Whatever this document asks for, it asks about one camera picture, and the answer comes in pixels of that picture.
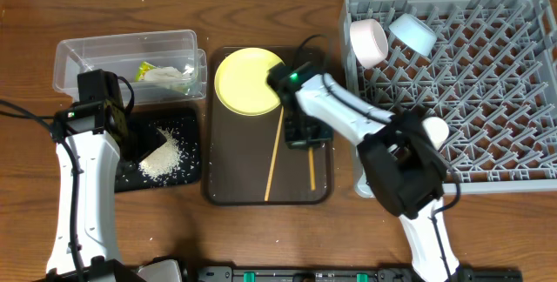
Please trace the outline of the wooden chopstick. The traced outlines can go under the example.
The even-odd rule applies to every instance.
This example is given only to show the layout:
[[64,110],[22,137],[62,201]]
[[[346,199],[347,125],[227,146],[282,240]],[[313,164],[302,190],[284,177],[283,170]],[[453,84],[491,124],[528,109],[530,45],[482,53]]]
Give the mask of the wooden chopstick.
[[265,187],[265,195],[264,195],[265,202],[269,201],[269,197],[271,193],[273,175],[275,171],[275,165],[276,165],[278,148],[279,148],[279,140],[280,140],[282,125],[283,125],[283,118],[284,118],[284,107],[281,108],[280,115],[278,118],[278,126],[277,126],[276,135],[273,143],[271,163],[270,163],[269,173],[268,173],[266,187]]
[[312,147],[308,149],[308,165],[309,165],[309,176],[310,176],[310,189],[311,191],[315,191],[316,179],[315,179],[314,151]]

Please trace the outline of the white napkin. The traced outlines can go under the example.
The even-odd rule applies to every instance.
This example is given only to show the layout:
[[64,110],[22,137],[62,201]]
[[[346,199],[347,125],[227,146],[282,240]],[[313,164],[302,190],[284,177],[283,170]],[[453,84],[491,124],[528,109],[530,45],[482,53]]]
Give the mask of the white napkin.
[[180,71],[174,67],[159,67],[148,70],[143,75],[145,82],[159,83],[167,89],[187,93],[195,82],[197,73],[189,68]]

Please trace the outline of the yellow plate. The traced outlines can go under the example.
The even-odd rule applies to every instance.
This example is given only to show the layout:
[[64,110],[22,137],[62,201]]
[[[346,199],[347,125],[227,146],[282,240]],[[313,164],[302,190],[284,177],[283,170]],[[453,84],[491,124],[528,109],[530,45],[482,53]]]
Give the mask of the yellow plate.
[[279,106],[279,98],[266,79],[269,70],[283,64],[275,53],[262,48],[244,48],[227,56],[218,66],[214,87],[220,102],[243,116],[259,116]]

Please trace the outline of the rice food waste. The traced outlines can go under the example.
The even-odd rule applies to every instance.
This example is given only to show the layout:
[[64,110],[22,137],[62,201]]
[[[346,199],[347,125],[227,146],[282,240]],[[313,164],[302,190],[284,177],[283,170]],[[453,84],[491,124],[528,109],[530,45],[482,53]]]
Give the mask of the rice food waste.
[[196,135],[187,136],[176,127],[158,129],[166,142],[138,164],[120,163],[116,191],[135,191],[188,185],[199,181],[201,156]]

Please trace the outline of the pink white bowl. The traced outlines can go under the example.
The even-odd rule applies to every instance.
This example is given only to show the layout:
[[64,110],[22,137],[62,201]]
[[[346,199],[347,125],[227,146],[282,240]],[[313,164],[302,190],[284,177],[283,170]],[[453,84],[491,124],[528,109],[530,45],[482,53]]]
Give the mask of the pink white bowl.
[[388,41],[378,21],[365,19],[353,22],[349,34],[355,57],[365,69],[370,69],[387,58]]

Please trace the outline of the small white green cup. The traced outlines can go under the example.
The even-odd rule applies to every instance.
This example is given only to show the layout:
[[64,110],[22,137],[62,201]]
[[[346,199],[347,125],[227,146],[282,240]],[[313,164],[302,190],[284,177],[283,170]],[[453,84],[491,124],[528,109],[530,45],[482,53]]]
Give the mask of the small white green cup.
[[424,130],[430,138],[433,147],[439,150],[449,137],[449,127],[440,117],[428,117],[422,121]]

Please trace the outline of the light blue bowl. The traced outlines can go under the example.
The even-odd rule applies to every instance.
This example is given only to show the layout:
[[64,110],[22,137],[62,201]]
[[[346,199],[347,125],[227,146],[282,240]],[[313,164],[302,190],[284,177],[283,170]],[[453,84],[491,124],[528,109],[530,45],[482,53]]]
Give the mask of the light blue bowl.
[[403,14],[389,24],[389,31],[403,44],[427,57],[437,41],[435,32],[411,14]]

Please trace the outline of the green orange snack wrapper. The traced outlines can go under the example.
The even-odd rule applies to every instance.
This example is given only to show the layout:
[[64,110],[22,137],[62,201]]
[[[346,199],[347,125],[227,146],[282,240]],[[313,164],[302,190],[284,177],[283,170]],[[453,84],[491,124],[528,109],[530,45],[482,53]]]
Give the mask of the green orange snack wrapper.
[[154,70],[154,69],[157,69],[157,68],[158,68],[157,66],[143,61],[138,67],[138,71],[137,71],[137,74],[135,76],[135,81],[136,82],[144,81],[146,73],[148,71],[151,71],[151,70]]

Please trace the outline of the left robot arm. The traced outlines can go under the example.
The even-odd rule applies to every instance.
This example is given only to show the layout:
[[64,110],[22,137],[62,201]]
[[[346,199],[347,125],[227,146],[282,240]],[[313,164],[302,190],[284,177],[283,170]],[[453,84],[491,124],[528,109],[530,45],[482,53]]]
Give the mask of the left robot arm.
[[77,76],[79,99],[57,112],[49,129],[60,168],[57,232],[48,281],[139,281],[121,262],[115,225],[115,180],[120,162],[138,164],[166,138],[130,118],[123,77],[105,70]]

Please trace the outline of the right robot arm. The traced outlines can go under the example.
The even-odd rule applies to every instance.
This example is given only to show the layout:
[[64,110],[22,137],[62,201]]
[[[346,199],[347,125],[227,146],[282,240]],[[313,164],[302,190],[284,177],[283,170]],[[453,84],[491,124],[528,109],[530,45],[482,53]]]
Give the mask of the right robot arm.
[[403,226],[417,275],[452,280],[460,262],[443,218],[449,207],[443,200],[449,166],[440,154],[449,136],[446,121],[382,110],[310,63],[296,70],[276,64],[266,82],[287,110],[317,119],[356,147],[373,196]]

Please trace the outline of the black waste tray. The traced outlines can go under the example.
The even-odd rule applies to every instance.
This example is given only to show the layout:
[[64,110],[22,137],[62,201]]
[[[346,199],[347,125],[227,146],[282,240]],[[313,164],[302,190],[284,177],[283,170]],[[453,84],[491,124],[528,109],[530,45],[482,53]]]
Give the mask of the black waste tray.
[[158,131],[166,142],[140,162],[120,162],[116,192],[187,185],[200,180],[200,132],[192,108],[139,112],[132,120],[139,126]]

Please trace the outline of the grey dishwasher rack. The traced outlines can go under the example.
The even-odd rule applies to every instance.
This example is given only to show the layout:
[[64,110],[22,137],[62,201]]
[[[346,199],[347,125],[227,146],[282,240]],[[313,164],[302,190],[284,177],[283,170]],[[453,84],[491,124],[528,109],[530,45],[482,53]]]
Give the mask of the grey dishwasher rack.
[[[367,69],[352,23],[388,28],[409,14],[435,34],[420,55],[389,34],[389,54]],[[339,16],[349,91],[381,109],[446,120],[442,152],[464,193],[556,187],[556,22],[550,0],[345,0]]]

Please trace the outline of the dark brown serving tray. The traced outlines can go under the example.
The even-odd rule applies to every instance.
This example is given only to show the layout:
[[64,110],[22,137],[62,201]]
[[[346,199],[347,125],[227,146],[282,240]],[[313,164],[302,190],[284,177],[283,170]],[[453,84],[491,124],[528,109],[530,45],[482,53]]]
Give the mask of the dark brown serving tray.
[[310,189],[308,151],[292,150],[281,134],[269,201],[264,201],[280,107],[247,117],[226,108],[214,85],[207,95],[205,196],[215,205],[315,205],[332,184],[332,142],[314,148],[316,190]]

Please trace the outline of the clear plastic bin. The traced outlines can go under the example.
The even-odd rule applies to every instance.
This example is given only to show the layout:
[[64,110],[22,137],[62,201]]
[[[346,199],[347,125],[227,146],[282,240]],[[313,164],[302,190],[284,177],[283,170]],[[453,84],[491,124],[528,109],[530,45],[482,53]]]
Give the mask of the clear plastic bin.
[[[179,71],[197,73],[187,93],[173,91],[159,83],[135,81],[139,65],[148,62]],[[73,101],[79,100],[77,75],[104,70],[124,77],[135,94],[136,105],[200,100],[206,97],[205,51],[198,47],[192,30],[154,31],[101,37],[68,39],[57,46],[52,87]]]

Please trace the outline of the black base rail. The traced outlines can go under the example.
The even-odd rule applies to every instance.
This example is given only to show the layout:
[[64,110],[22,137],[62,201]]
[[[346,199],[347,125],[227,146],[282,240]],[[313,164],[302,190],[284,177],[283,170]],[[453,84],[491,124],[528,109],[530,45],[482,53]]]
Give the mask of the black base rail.
[[189,275],[183,263],[174,258],[155,258],[137,269],[145,281],[198,282],[420,282],[409,268],[373,270],[263,269],[207,266]]

